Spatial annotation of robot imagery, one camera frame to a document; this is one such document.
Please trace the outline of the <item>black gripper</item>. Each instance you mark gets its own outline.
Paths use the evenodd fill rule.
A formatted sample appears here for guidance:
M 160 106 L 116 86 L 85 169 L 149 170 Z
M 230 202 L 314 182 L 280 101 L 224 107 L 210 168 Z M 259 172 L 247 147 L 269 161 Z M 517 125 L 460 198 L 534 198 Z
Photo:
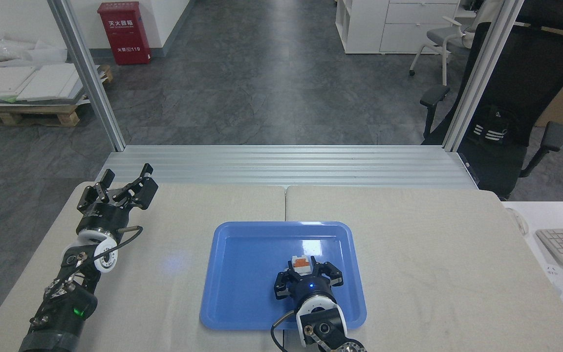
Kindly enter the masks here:
M 322 295 L 337 302 L 331 292 L 331 287 L 344 285 L 343 274 L 333 263 L 317 262 L 310 256 L 311 274 L 303 277 L 295 271 L 292 261 L 288 261 L 288 268 L 276 276 L 273 291 L 277 300 L 290 297 L 295 306 L 301 306 L 315 295 Z
M 108 187 L 115 178 L 111 169 L 106 169 L 101 180 L 92 186 L 87 186 L 81 195 L 77 210 L 83 214 L 76 233 L 83 230 L 100 229 L 121 238 L 119 229 L 127 227 L 127 210 L 138 207 L 147 210 L 154 198 L 158 184 L 152 178 L 153 167 L 145 163 L 139 178 L 114 190 L 112 201 L 109 202 Z

